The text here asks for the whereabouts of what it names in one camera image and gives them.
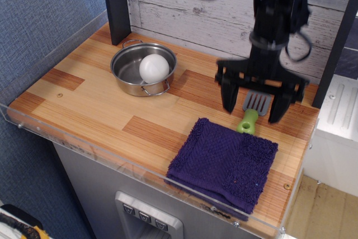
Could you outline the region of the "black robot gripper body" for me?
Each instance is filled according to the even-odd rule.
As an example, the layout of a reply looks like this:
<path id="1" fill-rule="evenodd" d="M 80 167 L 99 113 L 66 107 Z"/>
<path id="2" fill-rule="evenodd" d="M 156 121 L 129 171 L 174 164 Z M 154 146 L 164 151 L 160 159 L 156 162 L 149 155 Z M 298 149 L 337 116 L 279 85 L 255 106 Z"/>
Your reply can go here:
<path id="1" fill-rule="evenodd" d="M 288 53 L 289 40 L 283 43 L 270 43 L 265 39 L 251 39 L 248 59 L 220 59 L 215 80 L 236 83 L 239 87 L 249 88 L 273 95 L 292 95 L 291 103 L 301 102 L 309 81 L 287 69 L 280 63 L 283 49 Z"/>

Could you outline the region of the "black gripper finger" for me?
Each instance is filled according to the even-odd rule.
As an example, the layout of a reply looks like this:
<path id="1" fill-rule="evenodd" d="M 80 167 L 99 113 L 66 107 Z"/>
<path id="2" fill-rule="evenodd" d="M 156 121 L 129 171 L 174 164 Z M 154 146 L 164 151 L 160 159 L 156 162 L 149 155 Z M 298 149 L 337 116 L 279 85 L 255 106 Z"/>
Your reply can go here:
<path id="1" fill-rule="evenodd" d="M 278 123 L 291 104 L 292 95 L 282 94 L 275 95 L 271 105 L 269 123 Z"/>
<path id="2" fill-rule="evenodd" d="M 223 108 L 228 112 L 232 113 L 238 96 L 239 86 L 236 83 L 222 82 L 221 84 L 221 96 Z"/>

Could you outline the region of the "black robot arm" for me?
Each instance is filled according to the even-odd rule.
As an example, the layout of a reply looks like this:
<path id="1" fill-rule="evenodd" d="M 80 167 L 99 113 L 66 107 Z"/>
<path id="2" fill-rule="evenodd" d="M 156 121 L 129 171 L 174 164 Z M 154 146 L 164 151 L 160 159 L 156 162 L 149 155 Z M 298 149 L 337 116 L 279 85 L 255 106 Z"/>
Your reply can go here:
<path id="1" fill-rule="evenodd" d="M 285 69 L 280 63 L 291 34 L 311 41 L 301 33 L 308 23 L 308 0 L 254 0 L 255 25 L 248 59 L 219 60 L 215 80 L 221 86 L 223 108 L 231 113 L 240 87 L 274 96 L 269 123 L 277 123 L 291 104 L 302 101 L 309 80 Z"/>

